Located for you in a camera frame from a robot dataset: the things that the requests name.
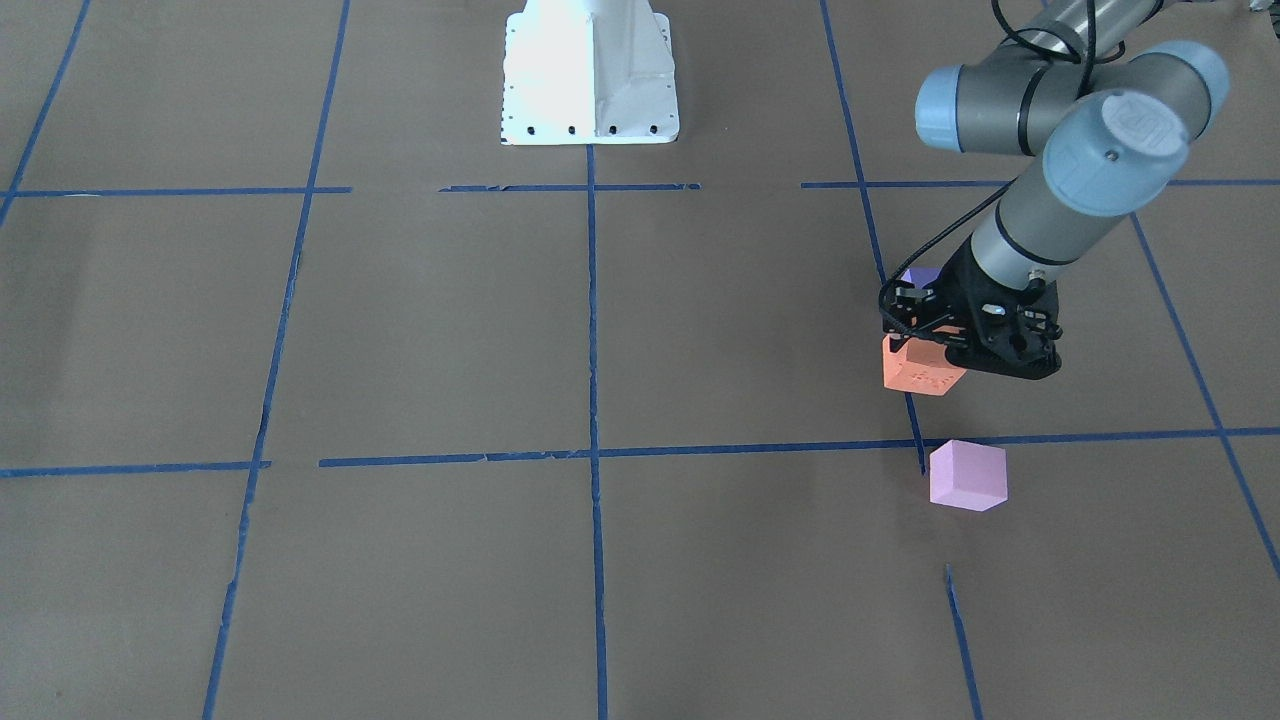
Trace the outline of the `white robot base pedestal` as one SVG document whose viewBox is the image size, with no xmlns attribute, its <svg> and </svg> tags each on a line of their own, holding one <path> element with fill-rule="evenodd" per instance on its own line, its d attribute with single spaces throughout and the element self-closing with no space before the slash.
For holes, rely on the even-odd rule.
<svg viewBox="0 0 1280 720">
<path fill-rule="evenodd" d="M 672 28 L 649 1 L 527 1 L 504 40 L 504 146 L 680 137 Z"/>
</svg>

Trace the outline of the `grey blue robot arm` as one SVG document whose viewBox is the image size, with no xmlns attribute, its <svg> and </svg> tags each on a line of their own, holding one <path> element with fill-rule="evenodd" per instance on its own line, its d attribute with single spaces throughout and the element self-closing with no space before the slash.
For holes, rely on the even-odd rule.
<svg viewBox="0 0 1280 720">
<path fill-rule="evenodd" d="M 1057 283 L 1185 165 L 1231 88 L 1222 56 L 1126 36 L 1161 1 L 1053 1 L 982 61 L 922 82 L 916 135 L 933 149 L 1030 165 L 963 217 L 974 229 L 925 284 L 896 270 L 878 304 L 888 347 L 932 343 L 946 364 L 1027 380 L 1056 373 Z"/>
</svg>

